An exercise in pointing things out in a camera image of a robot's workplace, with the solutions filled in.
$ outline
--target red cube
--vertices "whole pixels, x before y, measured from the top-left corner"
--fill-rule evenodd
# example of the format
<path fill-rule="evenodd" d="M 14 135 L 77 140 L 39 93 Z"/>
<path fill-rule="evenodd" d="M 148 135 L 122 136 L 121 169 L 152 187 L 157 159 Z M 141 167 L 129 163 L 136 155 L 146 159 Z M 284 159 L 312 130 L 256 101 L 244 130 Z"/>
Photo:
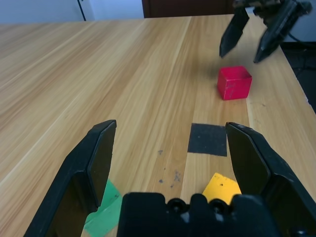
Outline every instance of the red cube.
<path fill-rule="evenodd" d="M 243 66 L 221 68 L 217 88 L 223 100 L 247 98 L 252 76 Z"/>

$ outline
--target yellow piece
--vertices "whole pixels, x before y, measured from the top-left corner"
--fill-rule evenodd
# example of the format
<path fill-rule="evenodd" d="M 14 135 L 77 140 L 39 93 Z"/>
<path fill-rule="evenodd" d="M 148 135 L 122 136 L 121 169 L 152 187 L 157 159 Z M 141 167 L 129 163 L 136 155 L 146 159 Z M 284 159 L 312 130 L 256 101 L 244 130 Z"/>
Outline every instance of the yellow piece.
<path fill-rule="evenodd" d="M 219 198 L 228 205 L 231 203 L 233 196 L 236 194 L 241 194 L 238 183 L 219 173 L 215 173 L 213 175 L 211 181 L 209 181 L 203 192 L 207 202 L 210 202 L 215 198 Z"/>

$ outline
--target green block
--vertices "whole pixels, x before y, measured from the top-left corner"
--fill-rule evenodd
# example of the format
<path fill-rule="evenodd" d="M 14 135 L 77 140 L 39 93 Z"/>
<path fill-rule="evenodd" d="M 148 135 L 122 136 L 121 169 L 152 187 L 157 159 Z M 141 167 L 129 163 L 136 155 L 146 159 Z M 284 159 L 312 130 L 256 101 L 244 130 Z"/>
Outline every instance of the green block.
<path fill-rule="evenodd" d="M 84 229 L 91 237 L 103 237 L 119 223 L 121 205 L 122 196 L 108 180 L 101 206 L 96 212 L 88 215 Z"/>

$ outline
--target black square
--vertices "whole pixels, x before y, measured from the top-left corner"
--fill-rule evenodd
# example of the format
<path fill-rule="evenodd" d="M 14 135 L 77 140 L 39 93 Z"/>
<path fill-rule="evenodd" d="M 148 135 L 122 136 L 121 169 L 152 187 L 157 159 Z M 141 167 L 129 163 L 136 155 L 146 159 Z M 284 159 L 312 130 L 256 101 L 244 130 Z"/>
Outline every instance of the black square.
<path fill-rule="evenodd" d="M 226 157 L 225 127 L 192 123 L 188 152 Z"/>

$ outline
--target wooden table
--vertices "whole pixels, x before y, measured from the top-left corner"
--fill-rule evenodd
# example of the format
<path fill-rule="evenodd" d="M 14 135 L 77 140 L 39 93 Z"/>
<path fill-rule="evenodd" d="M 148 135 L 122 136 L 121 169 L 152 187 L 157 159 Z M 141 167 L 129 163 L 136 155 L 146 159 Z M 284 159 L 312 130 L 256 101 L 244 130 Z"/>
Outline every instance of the wooden table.
<path fill-rule="evenodd" d="M 107 119 L 118 122 L 109 178 L 122 194 L 189 201 L 214 172 L 234 179 L 229 154 L 187 147 L 192 122 L 235 121 L 261 132 L 316 199 L 316 116 L 280 48 L 252 63 L 259 18 L 219 58 L 231 17 L 0 26 L 0 236 L 23 235 L 66 155 Z M 219 68 L 235 65 L 253 75 L 249 97 L 222 101 Z"/>

